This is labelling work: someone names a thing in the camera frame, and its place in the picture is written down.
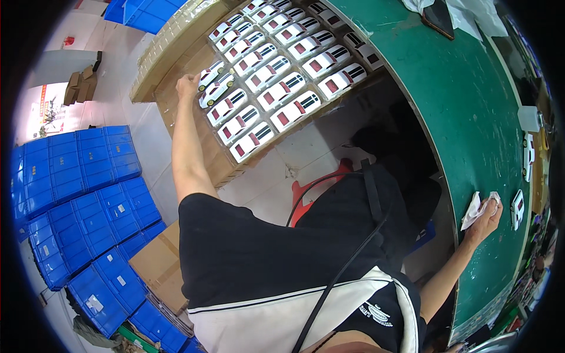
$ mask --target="green workbench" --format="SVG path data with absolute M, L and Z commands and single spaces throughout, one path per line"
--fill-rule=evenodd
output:
M 518 103 L 488 41 L 456 29 L 450 41 L 423 25 L 400 0 L 327 0 L 374 44 L 413 105 L 441 165 L 458 230 L 473 192 L 498 191 L 505 206 L 498 229 L 459 279 L 451 342 L 467 338 L 502 308 L 521 257 L 529 215 L 522 178 Z M 510 202 L 522 189 L 524 220 L 514 231 Z

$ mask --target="printed logo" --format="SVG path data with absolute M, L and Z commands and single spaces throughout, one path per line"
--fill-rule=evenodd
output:
M 359 307 L 359 310 L 367 317 L 372 316 L 373 320 L 377 321 L 382 326 L 392 327 L 392 323 L 388 322 L 390 315 L 383 312 L 378 305 L 365 302 Z

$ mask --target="red plastic stool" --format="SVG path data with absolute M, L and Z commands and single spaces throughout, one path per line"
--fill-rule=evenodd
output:
M 298 198 L 302 195 L 302 193 L 308 189 L 310 187 L 310 185 L 312 185 L 313 183 L 317 182 L 318 180 L 334 175 L 334 174 L 340 174 L 340 173 L 347 173 L 347 172 L 352 172 L 353 171 L 353 162 L 351 161 L 351 159 L 349 158 L 342 158 L 340 160 L 340 166 L 337 168 L 337 170 L 333 173 L 330 173 L 328 175 L 325 175 L 321 178 L 318 178 L 316 180 L 314 180 L 313 182 L 310 182 L 306 185 L 304 185 L 303 187 L 300 187 L 300 184 L 298 183 L 298 181 L 295 181 L 294 183 L 292 183 L 292 206 L 294 207 L 294 205 L 296 204 L 296 201 L 298 201 Z M 336 176 L 336 182 L 341 180 L 345 175 L 339 175 Z M 324 181 L 319 182 L 318 184 L 316 184 L 316 186 L 314 186 L 313 188 L 316 188 L 317 186 L 322 185 L 323 183 L 330 181 L 334 178 L 328 178 Z M 307 205 L 303 204 L 303 201 L 301 200 L 298 203 L 298 206 L 296 207 L 296 210 L 294 210 L 294 214 L 292 214 L 292 218 L 290 219 L 290 226 L 294 227 L 296 225 L 296 222 L 298 222 L 298 220 L 300 219 L 300 217 L 302 217 L 304 215 L 304 213 L 306 213 L 306 211 L 308 211 L 310 209 L 310 207 L 312 206 L 313 202 L 310 202 Z

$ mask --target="white toy car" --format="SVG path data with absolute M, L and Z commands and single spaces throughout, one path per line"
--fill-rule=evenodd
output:
M 518 230 L 522 219 L 524 218 L 524 194 L 522 190 L 518 190 L 514 200 L 510 204 L 510 216 L 512 217 L 512 227 L 514 230 Z
M 365 77 L 367 77 L 365 69 L 360 64 L 354 63 L 324 79 L 318 84 L 318 88 L 326 98 L 331 99 Z
M 233 66 L 237 74 L 241 77 L 251 72 L 257 65 L 265 62 L 269 58 L 277 54 L 277 48 L 271 43 L 261 46 L 259 49 L 244 56 L 237 64 Z
M 271 16 L 279 12 L 280 9 L 275 5 L 266 5 L 261 8 L 261 10 L 257 11 L 255 15 L 251 17 L 258 24 L 263 24 L 266 20 L 268 20 Z
M 275 38 L 282 45 L 290 44 L 304 33 L 310 30 L 316 30 L 318 27 L 320 27 L 318 20 L 312 17 L 308 17 L 298 23 L 291 24 L 290 26 L 286 27 L 281 32 L 277 33 L 275 35 Z
M 218 135 L 222 142 L 227 145 L 235 138 L 237 138 L 246 128 L 252 126 L 259 117 L 259 111 L 254 106 L 247 106 L 242 111 L 238 112 L 236 117 L 233 117 L 224 124 L 219 130 Z
M 230 63 L 233 63 L 237 59 L 239 59 L 244 53 L 246 53 L 249 49 L 262 43 L 265 40 L 265 35 L 261 32 L 253 32 L 247 38 L 240 40 L 237 42 L 233 48 L 228 50 L 225 53 L 225 57 L 228 58 Z
M 204 94 L 198 100 L 200 103 L 200 108 L 210 107 L 214 102 L 220 98 L 225 91 L 233 86 L 233 75 L 231 73 L 226 74 L 218 82 L 214 82 L 213 85 L 208 86 L 204 91 Z
M 288 51 L 296 60 L 313 54 L 323 46 L 333 43 L 336 38 L 327 30 L 320 31 L 312 36 L 306 37 L 298 43 L 290 46 Z
M 284 79 L 280 80 L 273 87 L 264 91 L 257 101 L 265 111 L 276 107 L 277 105 L 285 102 L 287 99 L 297 92 L 300 88 L 304 87 L 306 82 L 304 77 L 298 72 L 293 72 Z
M 267 65 L 245 80 L 245 84 L 255 93 L 266 87 L 272 80 L 290 68 L 290 61 L 282 55 L 271 60 Z
M 371 67 L 372 70 L 376 70 L 383 66 L 383 62 L 377 57 L 375 49 L 370 45 L 363 42 L 355 32 L 350 32 L 344 36 L 344 39 L 349 43 L 358 53 L 361 55 L 363 60 Z
M 200 72 L 200 81 L 198 82 L 198 90 L 204 91 L 207 85 L 209 85 L 219 74 L 224 71 L 224 62 L 219 60 L 210 68 L 202 70 Z
M 226 33 L 224 38 L 220 39 L 220 41 L 216 43 L 216 47 L 223 53 L 231 46 L 232 43 L 235 43 L 241 38 L 241 36 L 246 35 L 252 29 L 253 26 L 251 23 L 243 22 L 236 29 L 232 29 Z
M 212 126 L 219 125 L 228 118 L 233 112 L 247 102 L 247 94 L 241 88 L 233 91 L 226 99 L 216 104 L 211 111 L 206 114 Z
M 223 22 L 218 27 L 216 27 L 216 29 L 214 29 L 214 31 L 210 33 L 208 38 L 213 41 L 217 41 L 221 36 L 224 35 L 224 33 L 232 29 L 233 26 L 237 26 L 243 19 L 244 17 L 240 14 L 233 15 L 226 22 Z
M 310 77 L 315 79 L 331 70 L 336 64 L 340 64 L 350 57 L 349 50 L 338 44 L 308 60 L 302 65 L 302 68 Z
M 259 146 L 263 146 L 274 136 L 275 134 L 273 133 L 269 125 L 267 125 L 267 123 L 265 122 L 262 122 L 245 136 L 240 138 L 229 149 L 229 151 L 232 153 L 236 161 L 240 163 L 244 159 L 246 159 L 251 154 L 251 152 L 257 149 Z
M 241 11 L 243 11 L 244 14 L 251 15 L 256 11 L 258 11 L 261 8 L 261 6 L 264 6 L 267 3 L 268 1 L 266 0 L 253 0 L 249 5 L 245 6 Z
M 271 121 L 279 132 L 288 129 L 293 122 L 302 116 L 312 113 L 321 105 L 320 98 L 312 92 L 307 91 L 298 96 L 292 103 L 277 110 L 272 116 Z
M 532 134 L 524 136 L 524 169 L 522 174 L 527 182 L 532 179 L 533 162 L 536 160 L 536 149 L 533 146 Z

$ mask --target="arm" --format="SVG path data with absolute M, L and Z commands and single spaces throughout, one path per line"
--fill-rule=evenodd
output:
M 204 167 L 202 146 L 192 114 L 199 80 L 200 75 L 185 75 L 176 85 L 179 107 L 172 143 L 172 171 L 179 203 L 195 193 L 219 198 Z
M 465 231 L 463 241 L 453 253 L 447 263 L 437 272 L 420 292 L 421 307 L 420 316 L 428 323 L 449 296 L 455 282 L 463 273 L 465 267 L 471 260 L 475 249 L 489 236 L 497 227 L 502 204 L 494 216 L 491 216 L 496 208 L 496 201 L 491 200 L 486 207 L 485 213 L 480 216 L 471 227 Z

